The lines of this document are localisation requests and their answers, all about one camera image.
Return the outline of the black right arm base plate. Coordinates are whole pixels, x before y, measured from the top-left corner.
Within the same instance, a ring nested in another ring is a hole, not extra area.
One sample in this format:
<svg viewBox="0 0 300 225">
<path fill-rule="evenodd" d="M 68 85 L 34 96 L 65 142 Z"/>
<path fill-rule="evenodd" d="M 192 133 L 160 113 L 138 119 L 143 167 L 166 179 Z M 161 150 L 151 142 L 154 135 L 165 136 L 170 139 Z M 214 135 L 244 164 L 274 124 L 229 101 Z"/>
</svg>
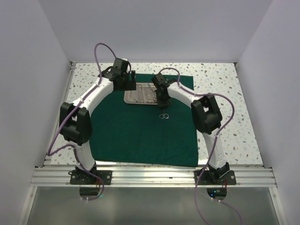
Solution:
<svg viewBox="0 0 300 225">
<path fill-rule="evenodd" d="M 224 176 L 218 177 L 213 172 L 205 170 L 198 181 L 198 185 L 236 185 L 237 181 L 233 170 L 227 172 Z"/>
</svg>

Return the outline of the dark green surgical cloth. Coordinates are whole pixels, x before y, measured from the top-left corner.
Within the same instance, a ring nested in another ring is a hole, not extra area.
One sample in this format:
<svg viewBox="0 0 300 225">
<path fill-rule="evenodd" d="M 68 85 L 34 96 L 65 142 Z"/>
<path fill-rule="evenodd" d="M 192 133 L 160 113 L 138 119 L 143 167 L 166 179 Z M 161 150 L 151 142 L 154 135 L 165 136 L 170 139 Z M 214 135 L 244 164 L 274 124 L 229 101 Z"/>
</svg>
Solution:
<svg viewBox="0 0 300 225">
<path fill-rule="evenodd" d="M 109 94 L 91 115 L 90 149 L 95 160 L 196 167 L 198 145 L 191 109 L 173 99 L 161 119 L 157 105 L 127 104 Z"/>
</svg>

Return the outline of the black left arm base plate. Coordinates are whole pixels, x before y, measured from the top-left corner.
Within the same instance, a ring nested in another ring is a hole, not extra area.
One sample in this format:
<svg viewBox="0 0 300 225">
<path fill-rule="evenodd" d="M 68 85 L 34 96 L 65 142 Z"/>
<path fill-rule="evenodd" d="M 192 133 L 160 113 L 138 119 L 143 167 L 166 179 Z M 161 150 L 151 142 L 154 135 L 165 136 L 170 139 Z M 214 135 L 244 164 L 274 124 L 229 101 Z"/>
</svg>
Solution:
<svg viewBox="0 0 300 225">
<path fill-rule="evenodd" d="M 110 185 L 113 173 L 110 170 L 92 170 L 91 174 L 81 170 L 75 169 L 68 172 L 70 175 L 71 185 L 96 185 L 104 184 Z"/>
</svg>

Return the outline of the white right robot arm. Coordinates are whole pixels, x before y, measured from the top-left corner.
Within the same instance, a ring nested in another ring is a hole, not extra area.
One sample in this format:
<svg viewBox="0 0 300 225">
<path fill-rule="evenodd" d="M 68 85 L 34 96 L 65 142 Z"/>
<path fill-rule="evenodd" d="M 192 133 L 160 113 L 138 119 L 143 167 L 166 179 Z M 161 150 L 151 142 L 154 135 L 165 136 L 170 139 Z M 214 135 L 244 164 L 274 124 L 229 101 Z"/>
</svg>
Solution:
<svg viewBox="0 0 300 225">
<path fill-rule="evenodd" d="M 173 98 L 191 109 L 193 124 L 202 133 L 209 154 L 209 179 L 214 184 L 221 183 L 230 167 L 219 137 L 223 116 L 215 96 L 211 93 L 198 94 L 176 79 L 168 80 L 161 73 L 154 75 L 151 81 L 156 87 L 157 104 L 161 109 L 170 106 Z"/>
</svg>

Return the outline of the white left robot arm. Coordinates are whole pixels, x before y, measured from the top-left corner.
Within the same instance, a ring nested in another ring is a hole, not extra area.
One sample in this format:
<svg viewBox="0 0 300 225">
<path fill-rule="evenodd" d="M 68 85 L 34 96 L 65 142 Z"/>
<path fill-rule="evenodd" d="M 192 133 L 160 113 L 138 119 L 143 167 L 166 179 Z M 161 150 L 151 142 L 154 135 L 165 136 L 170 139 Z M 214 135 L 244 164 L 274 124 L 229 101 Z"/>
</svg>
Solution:
<svg viewBox="0 0 300 225">
<path fill-rule="evenodd" d="M 96 107 L 114 91 L 136 90 L 135 71 L 125 59 L 116 58 L 112 66 L 100 72 L 92 86 L 72 103 L 60 107 L 60 134 L 73 148 L 76 167 L 82 170 L 81 179 L 92 184 L 98 173 L 93 170 L 95 159 L 90 150 L 93 128 L 91 115 Z"/>
</svg>

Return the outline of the silver surgical scissors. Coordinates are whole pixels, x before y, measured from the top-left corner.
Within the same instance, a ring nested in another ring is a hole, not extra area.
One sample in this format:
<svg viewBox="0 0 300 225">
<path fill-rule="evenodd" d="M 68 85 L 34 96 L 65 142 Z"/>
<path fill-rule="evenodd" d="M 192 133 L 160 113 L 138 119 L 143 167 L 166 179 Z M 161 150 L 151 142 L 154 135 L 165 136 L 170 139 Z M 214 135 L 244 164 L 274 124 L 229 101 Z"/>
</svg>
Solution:
<svg viewBox="0 0 300 225">
<path fill-rule="evenodd" d="M 159 109 L 161 110 L 159 118 L 161 120 L 167 120 L 167 119 L 169 119 L 169 114 L 166 112 L 167 107 L 160 107 Z"/>
</svg>

